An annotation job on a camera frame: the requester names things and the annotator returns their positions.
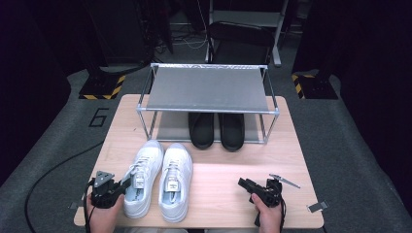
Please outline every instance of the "yellow black hazard tape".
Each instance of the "yellow black hazard tape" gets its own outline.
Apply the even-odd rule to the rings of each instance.
[[[79,95],[79,99],[89,99],[89,100],[96,100],[96,99],[115,99],[121,89],[121,86],[123,85],[125,76],[121,76],[118,80],[118,83],[116,83],[116,87],[114,88],[112,94],[110,95]]]
[[[300,85],[299,76],[303,76],[303,77],[306,77],[306,78],[315,78],[315,77],[313,75],[296,75],[296,74],[292,74],[292,80],[293,80],[294,88],[296,89],[297,95],[299,96],[299,99],[304,99],[305,94],[303,93],[302,86]]]

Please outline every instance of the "metal shoe rack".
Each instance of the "metal shoe rack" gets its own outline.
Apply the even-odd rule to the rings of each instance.
[[[152,63],[136,111],[148,140],[189,142],[188,112],[232,113],[245,116],[245,143],[265,144],[280,113],[268,76],[266,65]]]

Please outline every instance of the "black cable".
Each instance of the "black cable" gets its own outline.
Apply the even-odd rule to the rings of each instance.
[[[85,213],[85,229],[86,229],[87,233],[91,232],[91,230],[90,230],[90,218],[91,218],[91,214],[94,211],[94,208],[93,208],[93,210],[90,213],[90,216],[87,213],[87,191],[88,191],[88,188],[94,184],[94,181],[95,181],[95,179],[93,178],[93,179],[91,179],[90,182],[87,183],[86,188],[85,188],[85,196],[83,197],[83,211]]]
[[[100,142],[100,143],[98,143],[98,144],[96,144],[96,145],[94,145],[94,146],[92,146],[92,147],[90,147],[90,148],[88,148],[88,149],[86,149],[86,150],[83,150],[83,151],[81,151],[81,152],[79,152],[79,153],[77,153],[77,154],[75,154],[75,155],[73,155],[73,156],[71,156],[71,157],[63,160],[62,162],[58,163],[57,165],[55,165],[54,167],[52,167],[51,169],[49,169],[49,171],[48,171],[47,173],[45,173],[41,178],[39,178],[39,180],[37,180],[37,182],[35,182],[35,183],[31,186],[29,192],[27,193],[25,202],[24,202],[24,216],[25,216],[27,225],[28,225],[28,227],[30,228],[30,231],[31,231],[31,232],[35,233],[36,231],[34,230],[33,225],[31,224],[30,218],[29,218],[29,216],[28,216],[28,201],[30,200],[30,196],[31,196],[34,188],[36,187],[36,185],[37,185],[45,176],[47,176],[50,172],[52,172],[52,171],[53,171],[54,169],[56,169],[57,167],[61,166],[61,165],[64,164],[65,162],[67,162],[67,161],[69,161],[69,160],[71,160],[71,159],[73,159],[73,158],[75,158],[75,157],[78,157],[78,156],[80,156],[80,155],[82,155],[82,154],[84,154],[84,153],[86,153],[86,152],[88,152],[88,151],[90,151],[90,150],[93,150],[93,149],[97,148],[98,146],[102,145],[103,142],[104,142],[104,141],[102,141],[102,142]]]
[[[326,227],[324,225],[322,226],[322,229],[324,229],[324,232],[327,233]]]

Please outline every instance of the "wooden table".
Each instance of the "wooden table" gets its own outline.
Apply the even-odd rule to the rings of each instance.
[[[115,174],[114,180],[118,182],[139,148],[147,142],[136,113],[139,97],[138,94],[130,94],[121,98],[90,178],[95,177],[97,171],[105,171]],[[154,181],[148,214],[134,219],[120,212],[118,225],[162,228],[255,227],[255,205],[249,202],[250,194],[237,183],[239,178],[243,178],[265,186],[266,179],[270,178],[268,175],[272,173],[300,185],[300,188],[296,188],[283,184],[282,194],[287,205],[284,227],[322,227],[322,213],[307,210],[307,206],[318,203],[318,200],[286,100],[276,97],[276,101],[280,115],[267,144],[245,144],[237,152],[228,152],[220,143],[214,143],[206,150],[199,150],[191,143],[183,143],[192,157],[193,177],[189,190],[189,211],[182,222],[169,223],[162,218],[157,204],[159,174]],[[272,119],[273,116],[264,116],[268,122]],[[165,149],[172,144],[161,143]],[[83,207],[77,210],[74,221],[77,225],[85,225]]]

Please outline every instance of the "gray carpet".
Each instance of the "gray carpet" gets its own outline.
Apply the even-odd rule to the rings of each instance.
[[[323,212],[327,232],[412,232],[410,215],[361,138],[342,100],[298,98],[291,78],[298,43],[298,36],[289,35],[280,51],[282,67],[270,65],[269,72],[276,95],[284,96],[289,105],[318,199],[329,203]],[[174,46],[173,54],[166,50],[162,54],[157,52],[156,57],[165,63],[204,63],[205,48],[193,49],[183,41]],[[78,99],[87,72],[68,77],[72,93],[66,106],[0,187],[0,232],[30,231],[24,217],[24,202],[30,187],[53,166],[99,145],[105,139],[121,97],[140,93],[148,72],[146,67],[127,75],[114,100]],[[339,80],[335,77],[330,80],[339,93]],[[99,114],[106,116],[105,121],[102,127],[89,127],[98,109],[102,109]],[[73,223],[76,211],[68,207],[81,199],[100,149],[101,145],[65,162],[38,183],[28,205],[36,232],[85,232]],[[324,232],[324,229],[285,232]]]

